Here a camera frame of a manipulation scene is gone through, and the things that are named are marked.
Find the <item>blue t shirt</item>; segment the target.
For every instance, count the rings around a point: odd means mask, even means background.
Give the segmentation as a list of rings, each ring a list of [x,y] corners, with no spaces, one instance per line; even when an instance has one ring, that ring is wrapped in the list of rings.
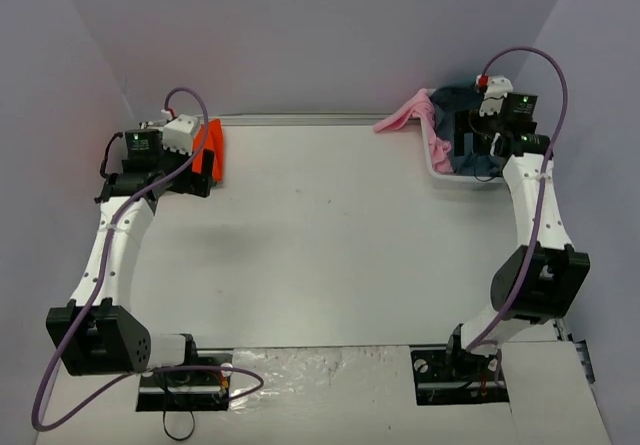
[[[437,88],[430,98],[435,107],[437,136],[449,141],[452,146],[449,158],[454,172],[457,175],[474,177],[479,182],[494,180],[498,176],[502,160],[479,155],[453,155],[454,114],[458,111],[477,109],[482,99],[475,89],[474,81],[465,78]]]

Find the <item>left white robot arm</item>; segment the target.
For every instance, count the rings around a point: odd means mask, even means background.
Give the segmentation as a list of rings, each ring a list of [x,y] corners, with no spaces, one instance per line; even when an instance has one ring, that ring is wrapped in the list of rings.
[[[131,289],[143,238],[165,192],[206,198],[223,177],[224,136],[218,121],[192,118],[122,133],[119,173],[103,171],[96,199],[99,226],[89,261],[71,298],[53,307],[46,329],[53,363],[72,376],[145,373],[165,367],[179,383],[195,380],[201,358],[185,333],[154,334],[134,317]]]

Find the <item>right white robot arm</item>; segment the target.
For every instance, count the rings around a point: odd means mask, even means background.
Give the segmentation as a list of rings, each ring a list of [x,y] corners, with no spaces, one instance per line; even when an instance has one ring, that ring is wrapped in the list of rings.
[[[490,301],[458,325],[443,354],[446,371],[465,378],[482,358],[525,329],[566,315],[590,268],[575,249],[559,211],[552,178],[551,140],[535,131],[534,95],[488,92],[469,114],[483,153],[501,159],[517,229],[517,247],[494,274]]]

